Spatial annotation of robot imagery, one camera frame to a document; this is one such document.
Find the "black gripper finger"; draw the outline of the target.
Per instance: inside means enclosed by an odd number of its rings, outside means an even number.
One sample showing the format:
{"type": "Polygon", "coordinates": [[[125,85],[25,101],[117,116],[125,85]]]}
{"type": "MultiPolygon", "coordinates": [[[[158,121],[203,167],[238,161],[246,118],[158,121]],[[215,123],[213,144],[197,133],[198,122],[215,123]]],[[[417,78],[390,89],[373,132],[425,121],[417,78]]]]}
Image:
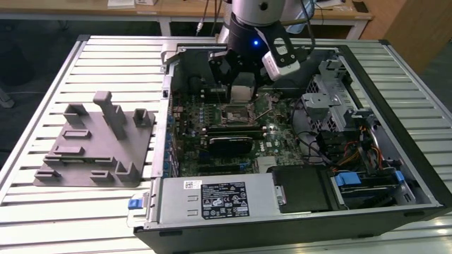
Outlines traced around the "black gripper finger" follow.
{"type": "Polygon", "coordinates": [[[257,90],[261,84],[263,83],[262,74],[263,74],[263,68],[257,68],[253,70],[254,85],[253,85],[251,100],[257,98],[257,90]]]}
{"type": "Polygon", "coordinates": [[[238,76],[238,55],[233,50],[209,52],[207,64],[215,86],[225,88],[225,97],[229,102],[231,83],[238,76]]]}

